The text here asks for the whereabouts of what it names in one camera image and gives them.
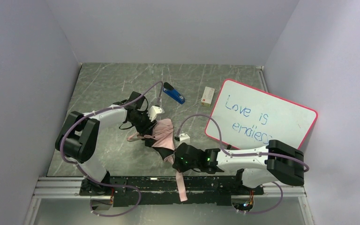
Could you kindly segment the pink and black folding umbrella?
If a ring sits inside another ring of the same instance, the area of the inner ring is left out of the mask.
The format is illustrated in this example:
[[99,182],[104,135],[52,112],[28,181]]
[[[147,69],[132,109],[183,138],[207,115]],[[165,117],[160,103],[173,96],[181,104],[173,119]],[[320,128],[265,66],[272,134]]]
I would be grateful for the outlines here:
[[161,156],[164,162],[174,164],[174,142],[173,142],[173,123],[171,119],[158,120],[152,129],[151,135],[141,135],[136,132],[127,138],[128,142],[144,140],[147,147],[152,147]]

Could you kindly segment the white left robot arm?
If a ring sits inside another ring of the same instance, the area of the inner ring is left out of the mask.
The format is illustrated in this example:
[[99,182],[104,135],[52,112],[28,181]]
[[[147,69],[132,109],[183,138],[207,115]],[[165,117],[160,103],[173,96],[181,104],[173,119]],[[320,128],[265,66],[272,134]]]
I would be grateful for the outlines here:
[[161,108],[148,105],[143,110],[142,105],[147,103],[145,96],[133,91],[128,99],[96,112],[69,113],[55,141],[55,149],[65,162],[80,167],[85,176],[83,192],[105,195],[115,190],[111,187],[110,173],[94,156],[99,132],[113,125],[122,129],[128,123],[130,128],[136,128],[138,135],[151,135],[158,123],[154,111]]

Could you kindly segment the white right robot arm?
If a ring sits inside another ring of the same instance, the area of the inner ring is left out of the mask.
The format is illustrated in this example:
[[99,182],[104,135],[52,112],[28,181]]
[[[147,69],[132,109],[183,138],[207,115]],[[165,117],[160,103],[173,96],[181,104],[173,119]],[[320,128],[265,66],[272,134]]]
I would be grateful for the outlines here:
[[279,140],[247,150],[201,150],[182,143],[174,152],[172,166],[180,173],[192,169],[208,174],[241,172],[241,182],[248,188],[275,181],[303,186],[307,169],[303,152]]

